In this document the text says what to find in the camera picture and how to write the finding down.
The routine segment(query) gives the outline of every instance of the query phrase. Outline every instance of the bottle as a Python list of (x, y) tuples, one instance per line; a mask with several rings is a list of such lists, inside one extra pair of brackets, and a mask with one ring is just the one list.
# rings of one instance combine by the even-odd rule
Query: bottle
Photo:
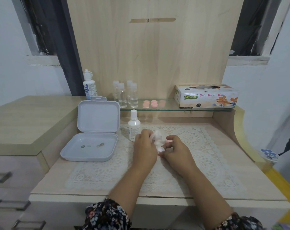
[(120, 108), (127, 107), (127, 96), (124, 83), (118, 83), (118, 95), (118, 103), (120, 104)]
[(141, 122), (138, 120), (138, 114), (136, 110), (131, 110), (129, 126), (129, 139), (134, 142), (137, 134), (141, 133)]
[(130, 104), (130, 86), (132, 84), (132, 80), (127, 81), (127, 103)]
[(113, 81), (113, 97), (114, 101), (118, 102), (119, 92), (118, 92), (119, 81)]
[(131, 108), (139, 107), (139, 99), (136, 83), (130, 84), (130, 106)]
[(86, 93), (86, 100), (91, 100), (91, 98), (97, 96), (96, 84), (95, 81), (92, 80), (93, 73), (86, 69), (83, 76), (83, 86)]

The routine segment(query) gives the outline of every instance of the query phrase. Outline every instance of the black floral shirt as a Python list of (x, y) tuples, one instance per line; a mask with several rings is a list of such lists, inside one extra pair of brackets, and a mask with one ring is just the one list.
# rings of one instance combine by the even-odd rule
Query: black floral shirt
[[(122, 207), (111, 199), (105, 199), (86, 208), (85, 224), (82, 230), (101, 229), (101, 230), (128, 230), (131, 221)], [(223, 221), (216, 230), (262, 230), (262, 224), (254, 217), (240, 217), (233, 213)]]

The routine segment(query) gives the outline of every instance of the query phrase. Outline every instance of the person's right hand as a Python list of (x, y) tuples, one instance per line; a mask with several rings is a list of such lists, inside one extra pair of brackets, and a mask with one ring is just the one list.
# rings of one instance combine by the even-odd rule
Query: person's right hand
[(173, 147), (174, 150), (173, 152), (159, 152), (160, 157), (165, 158), (170, 166), (183, 178), (187, 178), (190, 174), (193, 174), (195, 170), (198, 170), (190, 150), (182, 143), (177, 135), (169, 135), (166, 139), (173, 141), (164, 144), (162, 147), (165, 149)]

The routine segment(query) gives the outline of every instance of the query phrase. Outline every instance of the tissue box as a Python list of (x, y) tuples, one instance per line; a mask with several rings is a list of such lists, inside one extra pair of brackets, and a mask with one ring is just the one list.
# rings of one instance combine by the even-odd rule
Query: tissue box
[(237, 103), (238, 90), (221, 85), (175, 85), (179, 108), (231, 108)]

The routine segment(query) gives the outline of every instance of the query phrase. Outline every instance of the lace doily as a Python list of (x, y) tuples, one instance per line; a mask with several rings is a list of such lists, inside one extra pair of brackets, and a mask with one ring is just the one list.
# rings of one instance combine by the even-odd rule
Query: lace doily
[[(185, 143), (200, 170), (222, 196), (241, 196), (245, 188), (227, 165), (217, 146), (204, 127), (171, 125), (142, 125), (162, 135), (177, 135)], [(132, 162), (133, 142), (129, 140), (128, 127), (121, 125), (113, 157), (106, 162), (79, 162), (69, 179), (68, 189), (111, 190)], [(190, 197), (188, 187), (170, 165), (158, 160), (145, 179), (140, 195), (163, 197)]]

